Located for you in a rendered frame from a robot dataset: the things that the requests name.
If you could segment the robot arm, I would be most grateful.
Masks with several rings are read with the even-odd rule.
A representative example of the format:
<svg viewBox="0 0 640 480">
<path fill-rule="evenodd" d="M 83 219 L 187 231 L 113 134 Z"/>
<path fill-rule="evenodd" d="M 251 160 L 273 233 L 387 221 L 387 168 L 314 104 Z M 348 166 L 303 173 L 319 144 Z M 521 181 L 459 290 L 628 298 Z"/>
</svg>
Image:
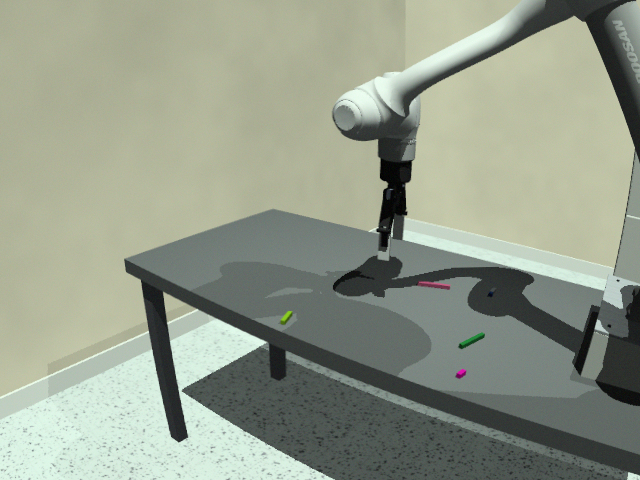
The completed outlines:
<svg viewBox="0 0 640 480">
<path fill-rule="evenodd" d="M 346 92 L 333 107 L 333 121 L 347 138 L 378 139 L 379 158 L 413 161 L 423 91 L 573 16 L 590 30 L 640 162 L 640 9 L 636 0 L 522 0 L 495 23 L 403 72 L 384 73 L 383 78 Z"/>
</svg>

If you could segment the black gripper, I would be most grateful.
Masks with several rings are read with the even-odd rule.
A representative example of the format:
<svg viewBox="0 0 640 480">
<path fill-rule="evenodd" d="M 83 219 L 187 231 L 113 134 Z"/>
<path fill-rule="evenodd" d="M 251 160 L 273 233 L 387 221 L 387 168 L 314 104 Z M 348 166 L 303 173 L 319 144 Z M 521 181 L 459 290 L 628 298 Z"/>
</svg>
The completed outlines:
<svg viewBox="0 0 640 480">
<path fill-rule="evenodd" d="M 378 259 L 380 260 L 390 260 L 392 224 L 392 239 L 403 240 L 404 219 L 408 213 L 406 211 L 406 190 L 404 189 L 405 183 L 411 181 L 411 171 L 412 161 L 390 162 L 384 159 L 380 160 L 380 179 L 388 183 L 387 188 L 383 191 L 379 225 L 378 229 L 376 229 L 376 232 L 379 232 Z"/>
</svg>

